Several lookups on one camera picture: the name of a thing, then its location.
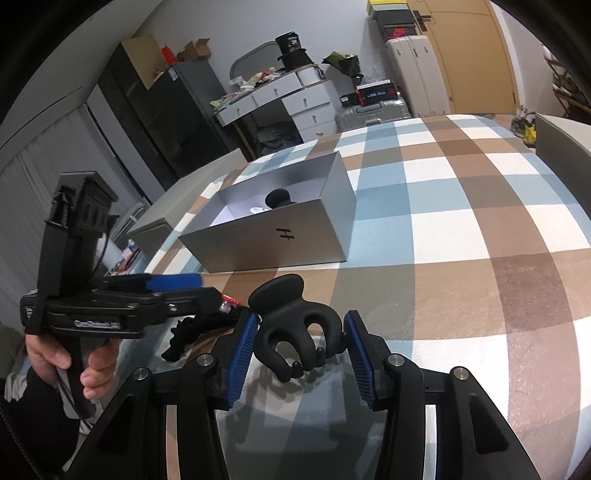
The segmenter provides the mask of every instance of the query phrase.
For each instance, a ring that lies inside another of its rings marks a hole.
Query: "sneaker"
[[[514,118],[511,121],[510,130],[516,137],[523,138],[525,135],[525,118]]]

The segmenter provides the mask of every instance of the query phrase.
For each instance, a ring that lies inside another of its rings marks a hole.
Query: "door handle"
[[[418,26],[421,27],[421,31],[426,32],[427,26],[425,25],[425,20],[429,20],[433,18],[431,15],[421,15],[418,10],[413,10],[414,18],[417,19]]]

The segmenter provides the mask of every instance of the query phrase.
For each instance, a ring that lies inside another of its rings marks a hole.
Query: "white dresser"
[[[280,98],[304,143],[333,135],[339,95],[330,80],[321,80],[319,70],[311,65],[290,72],[231,103],[216,117],[225,126]]]

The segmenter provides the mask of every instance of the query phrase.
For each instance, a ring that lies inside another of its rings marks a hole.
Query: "gray storage bin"
[[[253,213],[275,189],[288,190],[296,203]],[[355,207],[345,164],[334,152],[217,192],[180,240],[212,273],[341,262]]]

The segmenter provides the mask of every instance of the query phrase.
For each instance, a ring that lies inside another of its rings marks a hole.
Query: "gray curtain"
[[[96,170],[119,196],[125,214],[141,196],[93,122],[86,106],[59,119],[0,171],[0,322],[20,329],[18,303],[35,288],[45,219],[64,171]]]

